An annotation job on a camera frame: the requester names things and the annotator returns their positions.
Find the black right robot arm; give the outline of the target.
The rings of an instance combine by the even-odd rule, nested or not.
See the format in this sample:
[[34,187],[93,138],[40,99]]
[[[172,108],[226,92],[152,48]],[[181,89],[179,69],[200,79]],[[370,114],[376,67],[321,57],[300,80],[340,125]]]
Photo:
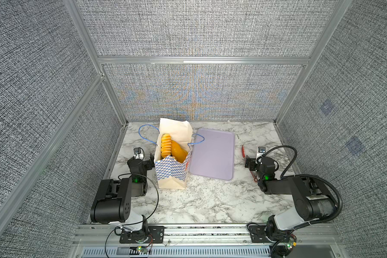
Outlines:
[[277,162],[272,158],[245,156],[245,167],[253,174],[260,190],[266,195],[290,195],[293,207],[272,215],[264,228],[265,237],[282,241],[292,231],[335,219],[342,211],[342,197],[330,182],[316,175],[275,178]]

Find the long baguette loaf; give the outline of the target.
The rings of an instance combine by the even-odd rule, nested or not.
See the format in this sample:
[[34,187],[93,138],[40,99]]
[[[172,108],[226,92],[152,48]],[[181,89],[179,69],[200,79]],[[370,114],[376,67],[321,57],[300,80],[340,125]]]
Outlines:
[[171,154],[179,163],[184,163],[188,152],[185,151],[177,142],[172,140]]

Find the blue checkered paper bag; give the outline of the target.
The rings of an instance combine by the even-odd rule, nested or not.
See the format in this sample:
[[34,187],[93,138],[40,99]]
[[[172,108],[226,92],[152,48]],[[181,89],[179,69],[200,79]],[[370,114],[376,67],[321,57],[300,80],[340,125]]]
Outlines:
[[[147,126],[158,131],[156,141],[149,140],[141,134],[141,129]],[[154,165],[159,188],[185,190],[189,177],[193,144],[197,135],[197,133],[193,133],[191,124],[188,121],[161,118],[158,127],[145,124],[139,128],[138,133],[142,139],[155,145]],[[172,155],[166,158],[161,157],[161,137],[165,133],[170,134],[172,140],[188,152],[184,163],[179,163]]]

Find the ridged spiral bread roll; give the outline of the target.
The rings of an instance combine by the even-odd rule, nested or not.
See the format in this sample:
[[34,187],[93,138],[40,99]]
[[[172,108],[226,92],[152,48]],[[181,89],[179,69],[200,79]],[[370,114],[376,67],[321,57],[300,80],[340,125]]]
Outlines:
[[161,157],[166,158],[172,154],[172,138],[170,134],[165,133],[161,137]]

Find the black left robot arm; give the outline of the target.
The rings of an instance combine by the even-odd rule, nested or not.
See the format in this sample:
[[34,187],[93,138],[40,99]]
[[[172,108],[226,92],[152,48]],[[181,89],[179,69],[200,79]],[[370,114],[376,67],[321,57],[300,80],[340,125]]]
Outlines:
[[114,233],[120,236],[121,244],[151,244],[147,218],[131,210],[132,197],[147,192],[147,171],[154,168],[154,157],[148,160],[131,158],[128,162],[130,174],[123,179],[105,179],[99,184],[90,210],[93,223],[113,225]]

